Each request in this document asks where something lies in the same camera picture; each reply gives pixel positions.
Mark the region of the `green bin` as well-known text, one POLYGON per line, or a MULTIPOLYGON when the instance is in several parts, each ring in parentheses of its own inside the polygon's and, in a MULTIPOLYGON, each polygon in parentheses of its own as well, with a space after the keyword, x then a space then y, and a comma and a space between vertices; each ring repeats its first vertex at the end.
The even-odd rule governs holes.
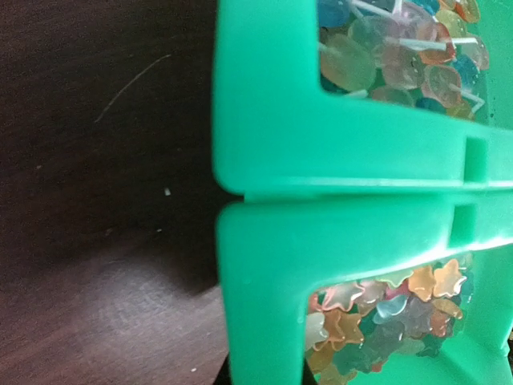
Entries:
POLYGON ((227 207, 217 257, 235 384, 299 384, 307 298, 471 251, 475 293, 435 358, 394 355, 358 384, 509 384, 512 195, 346 196, 227 207))

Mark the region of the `green bin compartment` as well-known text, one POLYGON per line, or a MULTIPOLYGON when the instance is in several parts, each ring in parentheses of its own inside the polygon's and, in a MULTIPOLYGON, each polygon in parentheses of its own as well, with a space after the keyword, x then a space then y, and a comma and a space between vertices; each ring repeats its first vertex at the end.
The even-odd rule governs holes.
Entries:
POLYGON ((226 191, 511 188, 511 2, 481 5, 491 65, 475 122, 324 91, 316 10, 312 1, 218 4, 212 162, 226 191))

